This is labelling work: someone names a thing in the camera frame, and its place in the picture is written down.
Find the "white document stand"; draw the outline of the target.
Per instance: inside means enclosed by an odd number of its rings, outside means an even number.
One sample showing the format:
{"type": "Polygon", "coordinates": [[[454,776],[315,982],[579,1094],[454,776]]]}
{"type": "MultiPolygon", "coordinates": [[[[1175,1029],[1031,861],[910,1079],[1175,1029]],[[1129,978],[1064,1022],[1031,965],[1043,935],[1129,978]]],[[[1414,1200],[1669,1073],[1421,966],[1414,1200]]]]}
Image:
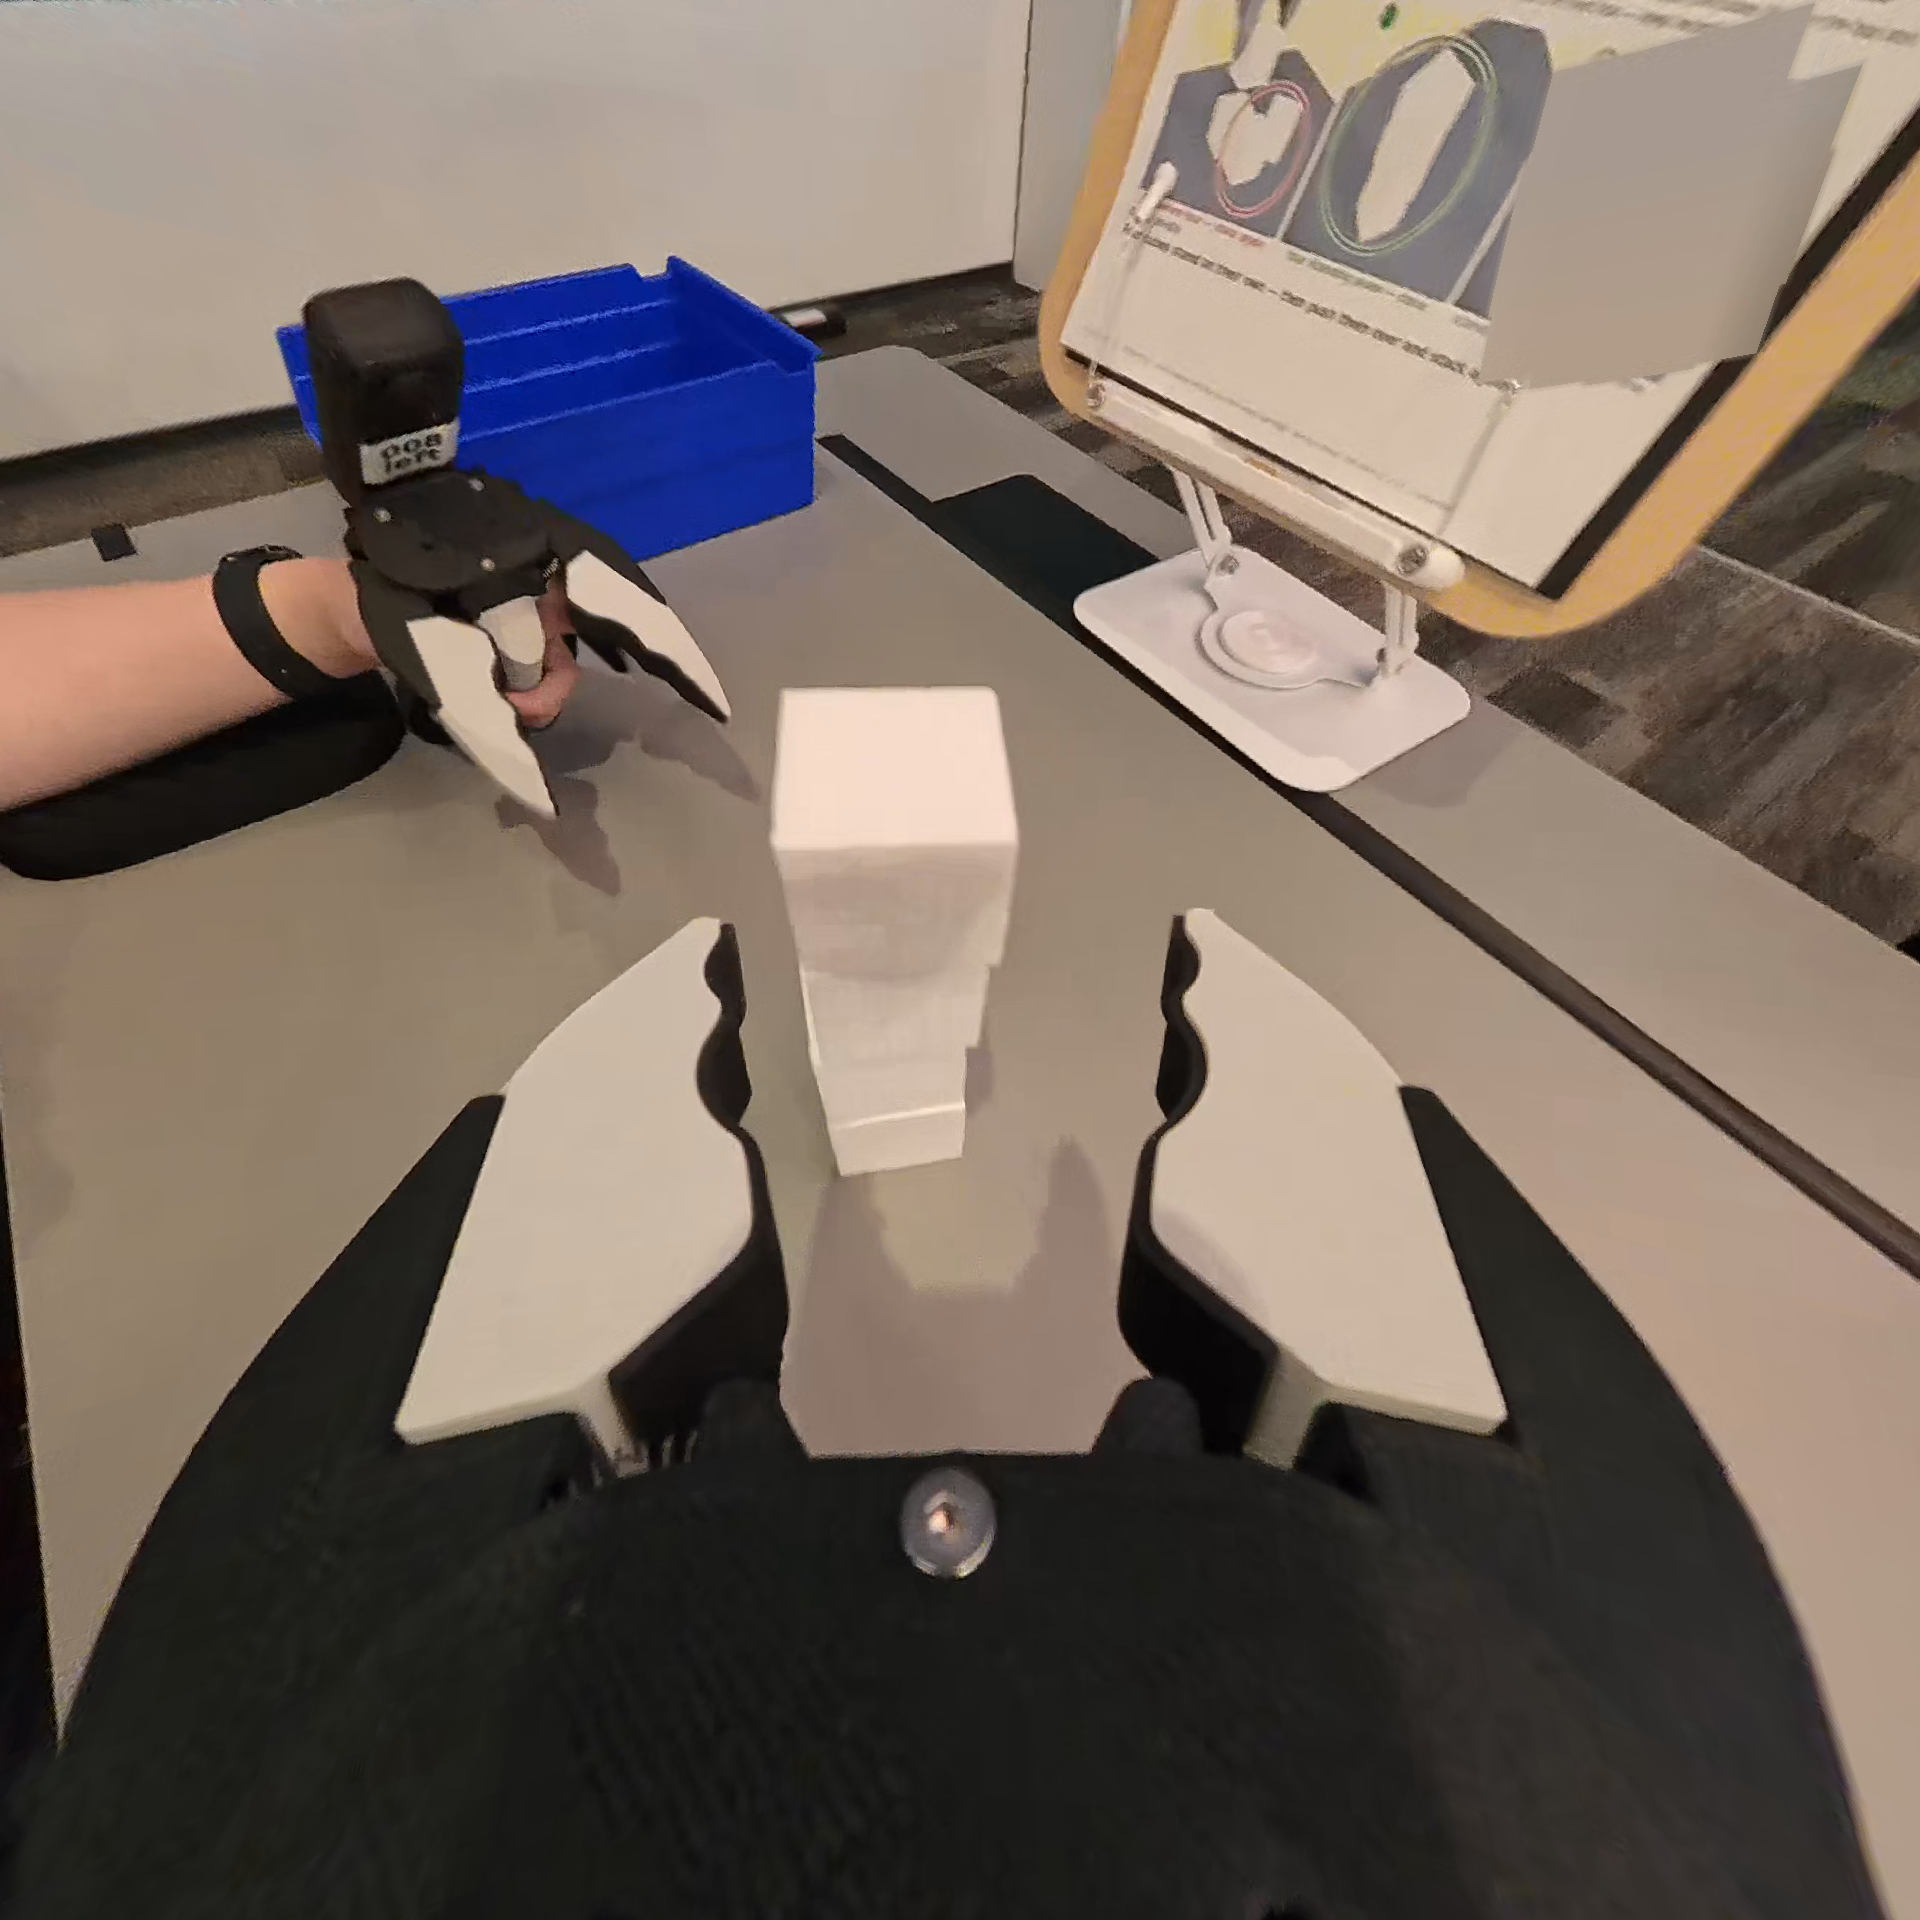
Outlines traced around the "white document stand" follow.
{"type": "Polygon", "coordinates": [[[1423,597],[1465,577],[1452,546],[1097,361],[1085,400],[1094,419],[1171,471],[1190,527],[1188,554],[1073,600],[1092,637],[1260,773],[1315,795],[1384,768],[1468,715],[1470,694],[1420,661],[1423,597]],[[1381,625],[1237,544],[1222,496],[1376,576],[1381,625]]]}

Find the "black wrist band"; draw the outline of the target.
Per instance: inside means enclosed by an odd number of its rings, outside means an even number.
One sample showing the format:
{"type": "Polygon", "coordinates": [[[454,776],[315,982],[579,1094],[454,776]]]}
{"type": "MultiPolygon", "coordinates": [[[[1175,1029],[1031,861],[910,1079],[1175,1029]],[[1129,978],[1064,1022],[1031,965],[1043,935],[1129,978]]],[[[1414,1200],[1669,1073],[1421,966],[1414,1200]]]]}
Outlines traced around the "black wrist band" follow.
{"type": "Polygon", "coordinates": [[[222,554],[211,573],[213,605],[232,649],[285,701],[319,698],[334,687],[334,675],[307,661],[281,633],[257,582],[264,568],[300,558],[293,546],[257,544],[222,554]]]}

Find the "printed instruction sheet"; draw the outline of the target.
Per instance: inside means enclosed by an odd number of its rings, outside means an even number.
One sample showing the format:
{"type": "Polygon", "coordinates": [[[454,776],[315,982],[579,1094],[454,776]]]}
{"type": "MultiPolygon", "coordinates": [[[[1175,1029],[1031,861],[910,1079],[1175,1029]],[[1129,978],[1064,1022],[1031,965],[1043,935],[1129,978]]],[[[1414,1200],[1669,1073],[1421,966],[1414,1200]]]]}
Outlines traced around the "printed instruction sheet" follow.
{"type": "Polygon", "coordinates": [[[1907,111],[1814,7],[1193,3],[1067,339],[1536,584],[1907,111]]]}

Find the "black mesh wrist rest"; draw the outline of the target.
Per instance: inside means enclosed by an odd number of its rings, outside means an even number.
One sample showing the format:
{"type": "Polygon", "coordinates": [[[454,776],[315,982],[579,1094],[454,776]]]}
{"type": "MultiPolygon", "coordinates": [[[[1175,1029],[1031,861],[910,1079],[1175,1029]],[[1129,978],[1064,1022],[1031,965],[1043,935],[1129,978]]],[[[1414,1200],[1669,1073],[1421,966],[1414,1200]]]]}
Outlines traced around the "black mesh wrist rest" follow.
{"type": "Polygon", "coordinates": [[[281,703],[62,795],[7,809],[1,865],[85,880],[326,800],[387,765],[405,725],[377,673],[281,703]]]}

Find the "person's left forearm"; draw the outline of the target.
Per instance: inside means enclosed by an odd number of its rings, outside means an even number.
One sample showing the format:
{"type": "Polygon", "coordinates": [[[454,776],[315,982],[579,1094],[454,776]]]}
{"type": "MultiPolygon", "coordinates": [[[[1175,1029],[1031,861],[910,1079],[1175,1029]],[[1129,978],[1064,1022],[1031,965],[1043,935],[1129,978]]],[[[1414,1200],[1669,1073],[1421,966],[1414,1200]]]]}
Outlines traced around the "person's left forearm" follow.
{"type": "Polygon", "coordinates": [[[7,591],[1,809],[51,800],[285,703],[211,576],[7,591]]]}

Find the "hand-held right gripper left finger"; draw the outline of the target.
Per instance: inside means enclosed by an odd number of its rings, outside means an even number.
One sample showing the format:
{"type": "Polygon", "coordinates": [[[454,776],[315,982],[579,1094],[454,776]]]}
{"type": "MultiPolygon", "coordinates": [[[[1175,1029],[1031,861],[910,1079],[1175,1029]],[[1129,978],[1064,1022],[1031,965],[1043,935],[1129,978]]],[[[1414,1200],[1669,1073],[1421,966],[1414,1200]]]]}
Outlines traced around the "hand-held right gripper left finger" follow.
{"type": "Polygon", "coordinates": [[[779,1384],[784,1251],[736,928],[692,919],[509,1077],[396,1433],[572,1418],[613,1471],[695,1458],[724,1384],[779,1384]]]}

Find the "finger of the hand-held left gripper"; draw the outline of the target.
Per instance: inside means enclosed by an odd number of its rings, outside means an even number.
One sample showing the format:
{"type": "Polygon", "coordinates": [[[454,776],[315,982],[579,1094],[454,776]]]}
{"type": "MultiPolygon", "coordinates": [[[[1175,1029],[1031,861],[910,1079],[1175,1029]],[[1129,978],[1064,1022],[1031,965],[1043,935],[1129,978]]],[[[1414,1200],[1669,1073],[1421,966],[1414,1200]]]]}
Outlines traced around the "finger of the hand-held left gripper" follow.
{"type": "Polygon", "coordinates": [[[552,817],[555,801],[542,760],[507,697],[543,679],[542,617],[481,614],[471,624],[425,614],[407,621],[407,634],[440,730],[500,792],[539,817],[552,817]]]}
{"type": "Polygon", "coordinates": [[[703,649],[640,568],[613,565],[595,551],[572,558],[569,621],[579,640],[613,669],[636,667],[712,721],[732,720],[728,694],[703,649]]]}

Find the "person's left hand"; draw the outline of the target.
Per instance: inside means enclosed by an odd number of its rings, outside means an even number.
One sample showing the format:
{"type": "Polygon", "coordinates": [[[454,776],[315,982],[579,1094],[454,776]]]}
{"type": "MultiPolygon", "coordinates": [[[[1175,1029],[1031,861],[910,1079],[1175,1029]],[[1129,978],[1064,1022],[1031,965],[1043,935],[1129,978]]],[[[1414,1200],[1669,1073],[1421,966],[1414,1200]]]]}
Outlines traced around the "person's left hand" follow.
{"type": "Polygon", "coordinates": [[[524,687],[507,683],[503,686],[503,691],[516,710],[519,727],[524,733],[550,729],[565,712],[565,705],[569,703],[581,679],[581,641],[573,631],[573,618],[569,614],[565,594],[543,594],[537,603],[537,610],[542,617],[543,633],[539,679],[531,680],[524,687]]]}

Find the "blue plastic bin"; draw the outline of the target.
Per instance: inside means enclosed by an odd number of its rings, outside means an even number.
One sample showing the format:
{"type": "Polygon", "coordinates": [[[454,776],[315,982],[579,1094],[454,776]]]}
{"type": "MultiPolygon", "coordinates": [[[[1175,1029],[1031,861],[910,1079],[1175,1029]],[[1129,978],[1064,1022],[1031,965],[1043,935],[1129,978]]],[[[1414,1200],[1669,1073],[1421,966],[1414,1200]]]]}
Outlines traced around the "blue plastic bin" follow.
{"type": "Polygon", "coordinates": [[[463,336],[460,462],[646,565],[806,507],[819,354],[686,259],[445,295],[463,336]]]}

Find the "wooden document board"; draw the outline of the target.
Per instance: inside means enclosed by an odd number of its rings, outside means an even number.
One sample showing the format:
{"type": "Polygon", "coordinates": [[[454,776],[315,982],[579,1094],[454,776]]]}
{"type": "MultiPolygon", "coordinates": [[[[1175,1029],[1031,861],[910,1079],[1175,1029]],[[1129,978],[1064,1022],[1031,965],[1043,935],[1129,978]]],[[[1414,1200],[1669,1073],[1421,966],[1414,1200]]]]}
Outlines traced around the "wooden document board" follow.
{"type": "Polygon", "coordinates": [[[1709,368],[1581,527],[1553,551],[1539,582],[1486,565],[1462,534],[1417,522],[1405,497],[1374,494],[1272,450],[1271,430],[1243,435],[1168,387],[1165,373],[1129,369],[1124,349],[1067,339],[1071,309],[1097,274],[1108,229],[1124,224],[1120,191],[1145,162],[1145,115],[1175,73],[1171,59],[1206,39],[1183,25],[1193,3],[1131,3],[1107,102],[1088,146],[1063,253],[1039,309],[1039,358],[1051,394],[1117,442],[1187,472],[1196,483],[1283,527],[1319,553],[1409,590],[1475,633],[1547,640],[1637,603],[1756,480],[1793,427],[1843,382],[1915,293],[1915,3],[1814,3],[1814,29],[1844,49],[1892,53],[1901,73],[1867,69],[1867,91],[1892,85],[1907,111],[1844,177],[1844,191],[1784,277],[1760,347],[1709,368]]]}

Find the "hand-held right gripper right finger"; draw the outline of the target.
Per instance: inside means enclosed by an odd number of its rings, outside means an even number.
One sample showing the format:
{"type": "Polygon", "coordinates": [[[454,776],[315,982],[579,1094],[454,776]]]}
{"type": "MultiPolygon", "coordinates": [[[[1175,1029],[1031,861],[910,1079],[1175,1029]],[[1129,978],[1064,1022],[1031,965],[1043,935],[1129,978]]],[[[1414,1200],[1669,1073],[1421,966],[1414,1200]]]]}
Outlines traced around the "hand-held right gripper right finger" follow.
{"type": "Polygon", "coordinates": [[[1209,906],[1168,933],[1120,1336],[1204,1456],[1293,1465],[1345,1408],[1494,1434],[1496,1368],[1391,1062],[1209,906]]]}

